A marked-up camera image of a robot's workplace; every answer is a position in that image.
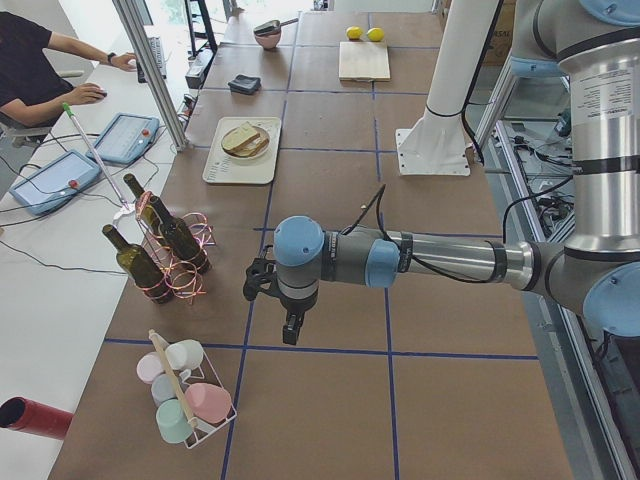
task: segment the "bread slice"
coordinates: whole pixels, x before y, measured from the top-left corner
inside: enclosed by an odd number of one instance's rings
[[[253,128],[249,122],[244,122],[239,127],[227,132],[222,138],[222,149],[227,153],[234,153],[259,137],[260,132]]]
[[[253,157],[260,153],[269,144],[269,134],[264,130],[260,130],[260,136],[255,140],[252,140],[244,147],[231,153],[235,157],[247,158]]]

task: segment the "person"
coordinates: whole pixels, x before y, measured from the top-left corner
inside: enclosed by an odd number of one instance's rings
[[[99,85],[73,87],[60,78],[43,53],[44,48],[111,65],[125,72],[136,70],[133,53],[105,53],[73,37],[37,23],[0,12],[0,112],[27,126],[53,125],[62,104],[96,103],[106,95]]]

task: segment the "red tube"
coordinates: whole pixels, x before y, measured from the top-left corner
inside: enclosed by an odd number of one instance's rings
[[[0,427],[58,440],[64,440],[72,418],[72,413],[22,397],[0,407]]]

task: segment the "hand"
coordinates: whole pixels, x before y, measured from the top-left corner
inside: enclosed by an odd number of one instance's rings
[[[123,55],[116,55],[111,58],[111,65],[125,72],[134,72],[136,70],[135,65],[131,65],[129,62],[136,60],[136,54],[127,52]]]
[[[69,93],[62,95],[62,100],[69,105],[96,103],[104,98],[104,95],[100,93],[101,91],[102,89],[95,83],[83,83]]]

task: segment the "wine bottle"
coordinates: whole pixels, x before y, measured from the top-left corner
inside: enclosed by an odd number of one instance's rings
[[[139,200],[140,197],[144,194],[144,188],[138,182],[138,179],[131,173],[127,173],[123,177],[124,183],[127,184],[131,193],[136,197],[136,200]],[[140,219],[142,223],[144,223],[147,228],[151,231],[153,236],[158,240],[158,243],[162,246],[166,246],[166,242],[162,238],[162,234],[160,233],[160,219],[158,218],[158,214],[151,207],[151,205],[147,204],[140,212]]]
[[[118,265],[129,274],[135,284],[155,303],[173,298],[173,290],[165,282],[165,275],[144,248],[127,242],[113,225],[102,227],[102,233],[118,250]]]
[[[174,255],[180,260],[193,263],[198,273],[204,273],[211,267],[207,253],[202,249],[198,241],[193,237],[191,230],[181,218],[176,218],[162,200],[151,195],[149,204],[160,218],[160,233],[171,247]]]

